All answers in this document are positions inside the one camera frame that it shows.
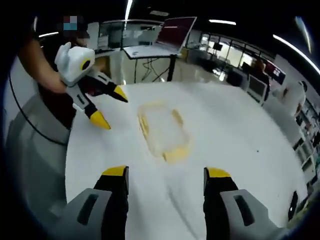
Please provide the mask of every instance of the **ceiling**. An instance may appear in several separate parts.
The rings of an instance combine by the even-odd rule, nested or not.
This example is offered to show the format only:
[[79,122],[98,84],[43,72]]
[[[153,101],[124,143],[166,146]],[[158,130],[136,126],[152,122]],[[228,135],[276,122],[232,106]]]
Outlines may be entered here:
[[[194,28],[207,33],[214,33],[239,39],[256,45],[272,54],[280,54],[286,58],[320,94],[320,75],[297,53],[283,43],[275,40],[273,34],[280,36],[304,52],[313,62],[320,66],[320,28],[317,16],[310,14],[308,4],[254,2],[243,4],[234,1],[192,1],[192,0],[133,0],[129,19],[146,19],[164,21],[166,18],[197,16]],[[66,10],[63,14],[81,13],[88,22],[103,22],[125,18],[127,8],[126,0],[106,0],[102,4],[92,4],[73,7],[72,11]],[[151,11],[169,13],[168,16],[156,16]],[[54,13],[52,8],[42,14]],[[313,40],[312,54],[309,53],[305,39],[297,24],[295,16],[302,17],[308,32]],[[236,22],[236,26],[227,24],[210,23],[209,19]],[[46,24],[42,28],[44,33],[50,29]]]

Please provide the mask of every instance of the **laptop screen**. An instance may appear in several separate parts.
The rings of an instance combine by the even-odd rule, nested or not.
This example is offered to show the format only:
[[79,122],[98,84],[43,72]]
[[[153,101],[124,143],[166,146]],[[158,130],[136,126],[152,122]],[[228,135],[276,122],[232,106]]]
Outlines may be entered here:
[[262,82],[258,81],[255,77],[250,76],[249,88],[258,94],[259,96],[263,96],[266,85]]
[[179,50],[196,19],[196,17],[178,17],[165,20],[155,42],[167,44]]

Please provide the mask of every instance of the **office room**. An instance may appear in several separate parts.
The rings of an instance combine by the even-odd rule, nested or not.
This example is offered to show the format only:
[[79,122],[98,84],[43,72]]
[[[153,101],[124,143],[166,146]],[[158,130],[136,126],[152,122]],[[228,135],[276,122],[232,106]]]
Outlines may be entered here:
[[320,193],[307,6],[100,4],[32,16],[2,89],[32,221],[57,239],[296,239]]

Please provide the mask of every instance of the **table leg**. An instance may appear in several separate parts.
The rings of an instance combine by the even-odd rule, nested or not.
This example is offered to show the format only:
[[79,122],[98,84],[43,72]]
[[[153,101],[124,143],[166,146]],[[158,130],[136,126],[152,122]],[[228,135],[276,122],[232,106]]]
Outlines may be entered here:
[[174,70],[175,70],[175,64],[176,64],[176,56],[175,55],[171,55],[170,56],[168,77],[166,79],[167,82],[171,82],[172,81],[172,77],[174,75]]

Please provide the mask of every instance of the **white tablecloth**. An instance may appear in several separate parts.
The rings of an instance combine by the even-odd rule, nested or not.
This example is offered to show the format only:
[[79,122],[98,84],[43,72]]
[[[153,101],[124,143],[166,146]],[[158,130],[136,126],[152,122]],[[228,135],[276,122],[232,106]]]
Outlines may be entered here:
[[[279,127],[240,88],[214,83],[140,83],[123,86],[129,103],[109,96],[92,101],[111,130],[77,112],[67,149],[67,201],[93,188],[107,168],[129,166],[127,239],[205,239],[203,169],[229,172],[284,226],[295,190],[307,196],[303,172]],[[165,101],[177,109],[191,138],[185,162],[168,165],[149,152],[137,109]]]

